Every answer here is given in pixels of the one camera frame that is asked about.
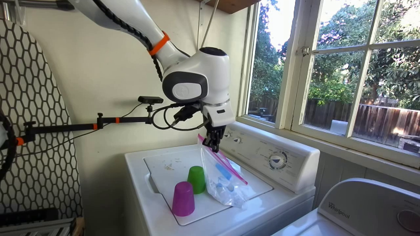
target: plastic cup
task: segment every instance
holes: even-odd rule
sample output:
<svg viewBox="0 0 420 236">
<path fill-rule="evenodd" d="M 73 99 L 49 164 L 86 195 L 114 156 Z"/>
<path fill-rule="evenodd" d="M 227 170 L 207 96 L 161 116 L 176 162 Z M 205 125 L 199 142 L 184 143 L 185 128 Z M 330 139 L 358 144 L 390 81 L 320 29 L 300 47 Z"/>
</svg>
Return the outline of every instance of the plastic cup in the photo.
<svg viewBox="0 0 420 236">
<path fill-rule="evenodd" d="M 189 169 L 187 181 L 191 183 L 194 194 L 200 194 L 206 190 L 204 170 L 201 166 L 193 166 Z"/>
<path fill-rule="evenodd" d="M 175 185 L 172 201 L 172 213 L 177 216 L 188 216 L 195 210 L 192 185 L 183 181 Z"/>
</svg>

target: window frame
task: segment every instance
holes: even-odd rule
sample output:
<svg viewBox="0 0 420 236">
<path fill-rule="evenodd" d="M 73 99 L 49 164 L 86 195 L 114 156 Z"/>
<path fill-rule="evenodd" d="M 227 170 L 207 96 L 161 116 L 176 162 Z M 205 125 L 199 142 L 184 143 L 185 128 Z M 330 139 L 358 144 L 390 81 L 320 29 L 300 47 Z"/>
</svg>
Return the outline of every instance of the window frame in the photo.
<svg viewBox="0 0 420 236">
<path fill-rule="evenodd" d="M 319 21 L 323 0 L 296 0 L 294 19 L 292 21 L 291 36 L 288 41 L 287 58 L 285 61 L 283 80 L 279 95 L 278 111 L 276 123 L 265 122 L 246 115 L 251 88 L 251 75 L 255 52 L 255 42 L 257 33 L 257 21 L 259 17 L 258 3 L 248 10 L 247 38 L 244 51 L 244 70 L 241 83 L 241 97 L 238 107 L 238 121 L 252 124 L 255 127 L 284 129 L 299 134 L 326 141 L 335 145 L 345 147 L 347 150 L 357 150 L 359 152 L 380 157 L 396 163 L 401 163 L 416 169 L 420 168 L 420 155 L 401 150 L 395 147 L 371 142 L 368 140 L 352 137 L 353 127 L 356 120 L 357 109 L 359 107 L 365 75 L 370 62 L 372 50 L 385 49 L 391 47 L 420 47 L 420 39 L 402 41 L 374 43 L 374 38 L 381 16 L 381 7 L 384 0 L 378 0 L 373 15 L 373 23 L 369 32 L 368 42 L 362 46 L 350 46 L 317 50 L 317 38 L 319 31 Z M 308 47 L 310 54 L 304 56 L 302 49 Z M 312 73 L 313 60 L 315 55 L 334 52 L 363 51 L 362 67 L 357 83 L 347 131 L 344 136 L 337 135 L 325 129 L 309 126 L 303 123 L 303 115 L 306 107 L 307 95 L 309 90 L 310 78 Z"/>
</svg>

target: sky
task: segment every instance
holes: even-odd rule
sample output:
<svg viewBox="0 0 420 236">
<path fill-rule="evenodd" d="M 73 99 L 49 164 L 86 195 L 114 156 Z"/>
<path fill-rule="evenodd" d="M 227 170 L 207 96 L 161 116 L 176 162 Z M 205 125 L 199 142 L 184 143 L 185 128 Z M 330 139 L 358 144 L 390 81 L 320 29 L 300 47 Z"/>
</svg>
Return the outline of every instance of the sky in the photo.
<svg viewBox="0 0 420 236">
<path fill-rule="evenodd" d="M 281 50 L 281 46 L 285 43 L 291 32 L 291 25 L 294 15 L 293 0 L 277 0 L 277 7 L 279 11 L 273 7 L 268 11 L 268 31 L 271 35 L 271 44 L 277 49 Z M 367 0 L 324 0 L 321 12 L 321 22 L 329 21 L 331 17 L 338 11 L 344 4 L 361 6 Z M 261 0 L 261 4 L 265 5 L 268 0 Z"/>
</svg>

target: wooden shelf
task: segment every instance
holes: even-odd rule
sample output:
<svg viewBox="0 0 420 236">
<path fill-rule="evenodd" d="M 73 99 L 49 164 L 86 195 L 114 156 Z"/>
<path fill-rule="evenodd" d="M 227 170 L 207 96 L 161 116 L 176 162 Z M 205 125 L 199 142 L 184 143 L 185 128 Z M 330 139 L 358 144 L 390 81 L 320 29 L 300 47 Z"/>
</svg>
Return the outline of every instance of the wooden shelf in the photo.
<svg viewBox="0 0 420 236">
<path fill-rule="evenodd" d="M 261 0 L 220 0 L 217 9 L 222 10 L 226 13 L 233 14 L 239 10 L 247 8 L 253 4 L 256 4 Z M 216 0 L 211 0 L 207 5 L 214 6 Z"/>
</svg>

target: control panel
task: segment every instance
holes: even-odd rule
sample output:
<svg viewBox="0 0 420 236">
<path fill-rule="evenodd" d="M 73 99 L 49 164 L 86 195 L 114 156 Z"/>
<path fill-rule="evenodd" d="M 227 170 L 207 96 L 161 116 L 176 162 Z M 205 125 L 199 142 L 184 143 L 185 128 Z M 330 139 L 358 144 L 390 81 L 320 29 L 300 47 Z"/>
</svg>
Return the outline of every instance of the control panel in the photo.
<svg viewBox="0 0 420 236">
<path fill-rule="evenodd" d="M 238 122 L 226 127 L 220 147 L 296 193 L 315 183 L 315 148 Z"/>
</svg>

